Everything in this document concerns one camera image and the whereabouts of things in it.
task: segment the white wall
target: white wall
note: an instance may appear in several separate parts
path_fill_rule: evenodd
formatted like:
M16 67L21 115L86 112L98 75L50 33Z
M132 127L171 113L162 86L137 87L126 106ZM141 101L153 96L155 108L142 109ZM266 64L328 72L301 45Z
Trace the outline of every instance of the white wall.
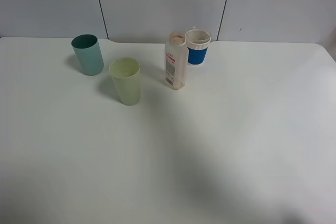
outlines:
M0 36L106 38L98 0L0 0Z
M334 28L336 0L228 0L219 40L322 44Z
M225 0L101 0L109 38L117 42L166 42L173 31L194 26L217 39Z

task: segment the bottle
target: bottle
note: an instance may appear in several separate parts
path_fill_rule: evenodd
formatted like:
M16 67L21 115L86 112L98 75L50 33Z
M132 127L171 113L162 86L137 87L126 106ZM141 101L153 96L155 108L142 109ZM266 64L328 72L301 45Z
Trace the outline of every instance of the bottle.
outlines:
M164 56L165 83L173 90L185 85L189 50L184 34L172 33L166 43Z

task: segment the cup rim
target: cup rim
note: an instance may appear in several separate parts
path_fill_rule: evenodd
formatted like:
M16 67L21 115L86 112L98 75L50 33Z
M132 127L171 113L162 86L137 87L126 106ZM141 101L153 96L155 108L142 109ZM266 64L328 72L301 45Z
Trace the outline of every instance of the cup rim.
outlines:
M202 39L202 40L198 40L198 42L193 42L191 41L191 38L188 36L188 33L190 32L193 32L193 31L201 31L203 33L206 33L208 35L208 38L207 39ZM194 44L194 45L205 45L207 43L209 43L211 41L211 35L204 31L204 30L200 30L200 29L192 29L192 30L189 30L185 33L185 38L186 38L186 42L187 43L190 43L190 44Z
M125 60L125 59L133 60L133 61L135 61L135 62L138 64L139 68L138 68L137 72L134 73L134 74L132 74L131 76L127 76L127 77L118 77L118 76L113 75L112 72L111 72L111 67L112 67L112 65L113 65L114 63L116 63L118 60ZM110 64L110 66L109 66L109 73L110 73L110 75L111 75L112 77L114 77L114 78L117 78L117 79L127 79L127 78L131 78L131 77L135 76L137 73L139 73L139 72L140 72L140 68L141 68L141 67L140 67L140 63L139 63L137 60L135 60L135 59L133 59L133 58L125 57L125 58L116 59L114 62L112 62L112 63Z
M75 46L76 44L80 43L80 41L83 40L84 38L90 38L90 39L92 39L92 41L90 42L89 46L85 46L85 47ZM97 43L98 43L98 38L95 35L92 35L92 34L82 34L82 35L79 35L79 36L75 37L71 41L72 47L76 48L76 49L87 49L87 48L93 47Z

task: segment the plastic cup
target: plastic cup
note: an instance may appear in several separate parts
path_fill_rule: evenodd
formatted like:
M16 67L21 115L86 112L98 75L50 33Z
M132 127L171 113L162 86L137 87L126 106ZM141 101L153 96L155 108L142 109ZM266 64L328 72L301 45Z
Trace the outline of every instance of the plastic cup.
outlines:
M210 34L194 29L187 31L185 38L189 49L188 64L193 66L202 64L211 41Z
M95 35L80 35L72 40L71 45L84 74L95 76L103 70L104 61Z
M140 64L131 58L111 63L109 72L123 104L132 106L140 100Z

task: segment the white cup rim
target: white cup rim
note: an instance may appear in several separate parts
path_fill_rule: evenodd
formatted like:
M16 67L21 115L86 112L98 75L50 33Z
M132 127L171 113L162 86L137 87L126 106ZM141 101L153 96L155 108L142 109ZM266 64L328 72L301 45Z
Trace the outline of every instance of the white cup rim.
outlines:
M202 32L202 33L206 34L208 38L201 39L201 40L193 39L190 36L188 36L188 34L193 33L193 32ZM207 44L211 41L210 34L207 33L206 31L203 31L203 30L200 30L200 29L192 29L192 30L187 31L185 33L185 38L186 38L187 42L189 42L190 44L195 44L195 45L205 45L205 44Z

